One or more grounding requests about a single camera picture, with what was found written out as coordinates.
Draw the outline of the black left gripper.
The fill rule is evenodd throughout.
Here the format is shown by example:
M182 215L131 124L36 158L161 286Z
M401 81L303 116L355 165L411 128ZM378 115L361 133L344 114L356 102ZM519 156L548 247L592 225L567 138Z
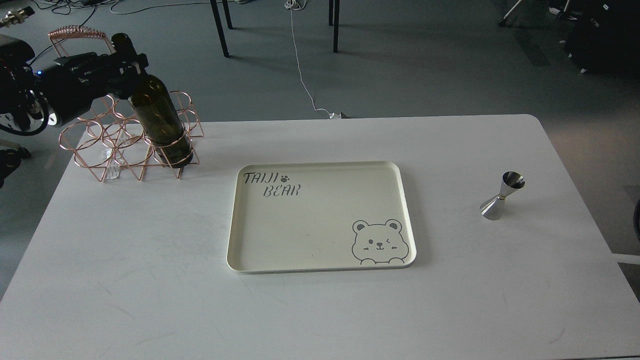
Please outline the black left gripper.
M49 111L47 123L62 126L87 113L94 100L106 95L130 98L146 75L146 54L88 52L55 59L34 73L36 90Z

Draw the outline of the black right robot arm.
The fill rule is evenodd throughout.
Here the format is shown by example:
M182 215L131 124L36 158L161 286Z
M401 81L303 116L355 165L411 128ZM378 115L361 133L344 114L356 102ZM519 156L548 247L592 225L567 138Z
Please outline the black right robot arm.
M640 199L637 200L634 206L632 215L632 226L635 236L640 240Z

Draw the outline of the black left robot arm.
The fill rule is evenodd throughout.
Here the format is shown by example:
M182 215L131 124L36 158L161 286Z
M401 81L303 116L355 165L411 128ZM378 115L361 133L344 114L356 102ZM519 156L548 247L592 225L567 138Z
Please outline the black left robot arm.
M105 40L108 54L85 52L60 55L39 70L30 66L35 51L22 39L1 36L1 116L3 132L21 137L42 133L48 126L62 126L86 114L94 100L114 96L130 98L149 65L147 56L135 50L130 37L69 25L50 34Z

